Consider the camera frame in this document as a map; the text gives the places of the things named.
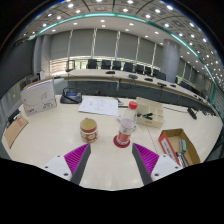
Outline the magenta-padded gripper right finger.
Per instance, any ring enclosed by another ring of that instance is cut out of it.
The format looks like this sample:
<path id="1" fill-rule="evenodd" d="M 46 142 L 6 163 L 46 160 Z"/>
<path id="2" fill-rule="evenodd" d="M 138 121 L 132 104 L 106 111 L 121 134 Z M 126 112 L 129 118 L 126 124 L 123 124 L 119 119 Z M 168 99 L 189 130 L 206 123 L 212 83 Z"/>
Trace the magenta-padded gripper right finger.
<path id="1" fill-rule="evenodd" d="M 144 185 L 148 185 L 182 169 L 167 154 L 158 155 L 136 143 L 132 145 L 132 154 Z"/>

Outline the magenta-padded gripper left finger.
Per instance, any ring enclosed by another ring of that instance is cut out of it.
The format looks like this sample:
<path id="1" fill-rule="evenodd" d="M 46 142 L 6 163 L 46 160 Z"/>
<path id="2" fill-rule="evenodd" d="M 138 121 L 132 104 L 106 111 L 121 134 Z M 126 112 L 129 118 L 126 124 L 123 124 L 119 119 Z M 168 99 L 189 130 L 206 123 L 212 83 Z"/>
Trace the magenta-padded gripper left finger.
<path id="1" fill-rule="evenodd" d="M 55 156 L 44 165 L 43 169 L 79 185 L 90 154 L 91 145 L 87 143 L 65 155 Z"/>

